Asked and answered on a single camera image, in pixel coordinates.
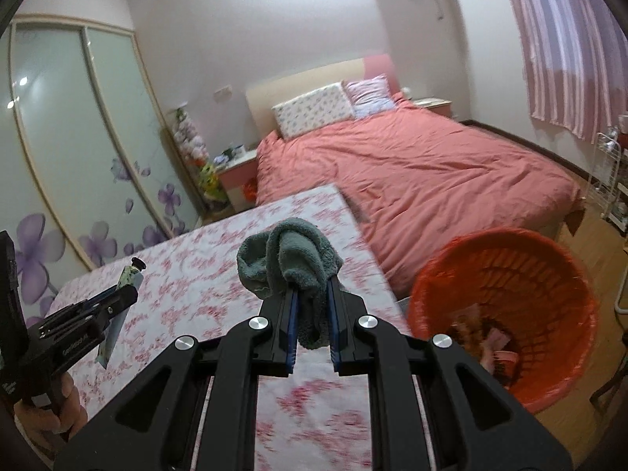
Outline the person's left hand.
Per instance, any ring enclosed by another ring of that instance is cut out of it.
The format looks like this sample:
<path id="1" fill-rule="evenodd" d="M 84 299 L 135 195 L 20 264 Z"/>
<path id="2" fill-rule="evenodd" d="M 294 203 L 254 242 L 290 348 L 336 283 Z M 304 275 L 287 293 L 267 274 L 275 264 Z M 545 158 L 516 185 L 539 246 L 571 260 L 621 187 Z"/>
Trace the person's left hand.
<path id="1" fill-rule="evenodd" d="M 67 436 L 71 439 L 87 423 L 87 412 L 81 404 L 79 390 L 68 372 L 61 376 L 64 398 L 61 414 L 29 406 L 20 401 L 14 405 L 15 417 L 33 442 L 47 451 L 53 450 L 49 436 Z"/>

